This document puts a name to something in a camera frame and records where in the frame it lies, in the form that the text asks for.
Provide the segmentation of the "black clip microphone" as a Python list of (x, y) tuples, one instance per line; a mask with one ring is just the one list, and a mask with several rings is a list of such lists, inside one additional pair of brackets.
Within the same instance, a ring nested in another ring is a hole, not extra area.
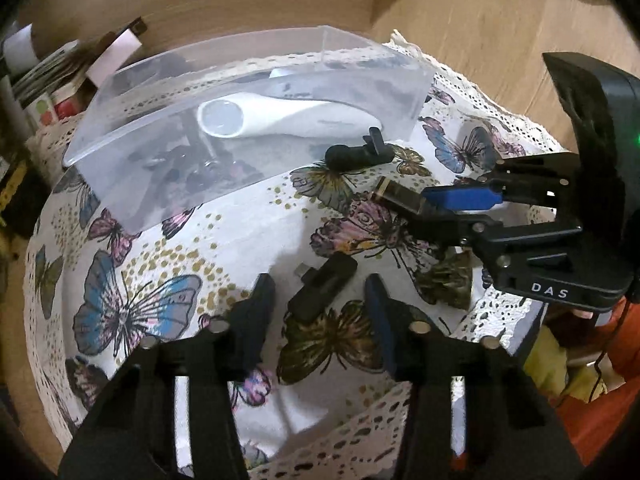
[(388, 164), (395, 158), (394, 149), (384, 142), (378, 127), (370, 127), (361, 146), (335, 144), (326, 150), (324, 162), (329, 170), (351, 172)]

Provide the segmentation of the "black usb dongle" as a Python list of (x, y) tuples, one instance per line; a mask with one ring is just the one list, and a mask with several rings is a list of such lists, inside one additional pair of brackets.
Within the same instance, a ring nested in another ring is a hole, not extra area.
[(303, 325), (313, 323), (354, 277), (358, 263), (336, 252), (319, 269), (301, 263), (294, 271), (303, 287), (288, 300), (288, 313)]

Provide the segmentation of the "white handheld massager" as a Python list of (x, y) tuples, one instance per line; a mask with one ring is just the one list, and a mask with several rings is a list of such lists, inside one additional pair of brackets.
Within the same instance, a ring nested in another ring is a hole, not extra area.
[(280, 99), (238, 92), (201, 103), (201, 129), (213, 138), (247, 139), (270, 134), (299, 138), (351, 138), (382, 124), (368, 112), (343, 103)]

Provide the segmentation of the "dark brown gold tube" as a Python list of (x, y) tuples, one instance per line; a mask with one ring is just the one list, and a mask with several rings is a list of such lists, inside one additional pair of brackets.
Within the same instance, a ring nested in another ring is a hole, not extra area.
[(419, 217), (425, 212), (425, 198), (389, 177), (380, 177), (372, 191), (372, 200), (402, 214)]

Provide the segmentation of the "silver metal cylinder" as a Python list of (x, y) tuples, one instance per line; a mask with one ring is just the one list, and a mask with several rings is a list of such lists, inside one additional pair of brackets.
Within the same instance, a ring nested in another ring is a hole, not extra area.
[(218, 160), (208, 135), (202, 131), (192, 112), (181, 113), (180, 122), (188, 141), (191, 157), (194, 159), (195, 171), (206, 181), (215, 180)]

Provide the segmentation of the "yellow cloth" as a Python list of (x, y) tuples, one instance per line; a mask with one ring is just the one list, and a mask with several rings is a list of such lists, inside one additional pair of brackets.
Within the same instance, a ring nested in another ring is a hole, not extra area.
[(607, 393), (593, 364), (568, 364), (567, 350), (542, 326), (524, 364), (524, 372), (550, 400), (570, 398), (589, 403)]

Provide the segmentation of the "butterfly print lace tablecloth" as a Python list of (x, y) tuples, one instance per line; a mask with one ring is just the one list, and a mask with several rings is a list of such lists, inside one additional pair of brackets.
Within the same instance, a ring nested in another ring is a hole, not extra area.
[[(434, 70), (411, 136), (383, 138), (395, 152), (388, 164), (337, 172), (324, 153), (129, 232), (64, 162), (28, 244), (24, 279), (29, 363), (63, 446), (144, 337), (194, 336), (250, 296), (262, 273), (276, 284), (276, 305), (260, 362), (228, 385), (252, 479), (392, 472), (410, 389), (384, 370), (375, 347), (363, 302), (372, 273), (447, 335), (520, 346), (542, 304), (499, 292), (463, 249), (439, 255), (371, 194), (380, 177), (421, 191), (476, 178), (495, 158), (554, 153), (560, 144), (400, 35), (383, 46)], [(288, 313), (303, 287), (294, 271), (319, 269), (336, 252), (356, 259), (356, 274), (313, 323), (300, 324)]]

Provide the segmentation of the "dark wine bottle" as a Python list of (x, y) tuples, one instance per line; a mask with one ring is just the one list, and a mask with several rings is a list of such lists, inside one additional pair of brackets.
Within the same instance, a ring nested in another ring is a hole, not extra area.
[(11, 234), (29, 238), (50, 194), (29, 151), (1, 127), (1, 226)]

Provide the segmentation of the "clear plastic box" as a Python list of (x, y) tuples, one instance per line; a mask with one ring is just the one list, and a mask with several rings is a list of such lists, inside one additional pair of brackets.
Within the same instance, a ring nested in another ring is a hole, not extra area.
[(359, 146), (411, 136), (434, 70), (330, 26), (209, 39), (106, 78), (65, 165), (129, 232)]

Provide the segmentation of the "stack of books and papers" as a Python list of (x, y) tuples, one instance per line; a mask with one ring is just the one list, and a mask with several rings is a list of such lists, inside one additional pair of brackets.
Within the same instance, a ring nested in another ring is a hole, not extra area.
[(92, 63), (92, 44), (72, 40), (46, 53), (36, 47), (34, 25), (13, 22), (1, 34), (1, 110), (27, 138), (54, 114), (53, 93)]

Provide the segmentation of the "white purple small box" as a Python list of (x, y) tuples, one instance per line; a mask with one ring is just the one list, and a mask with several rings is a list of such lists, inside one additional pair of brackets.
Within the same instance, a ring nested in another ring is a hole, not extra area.
[(87, 78), (100, 88), (142, 48), (140, 37), (148, 30), (141, 16), (121, 32), (110, 32), (96, 45), (96, 56), (86, 71)]

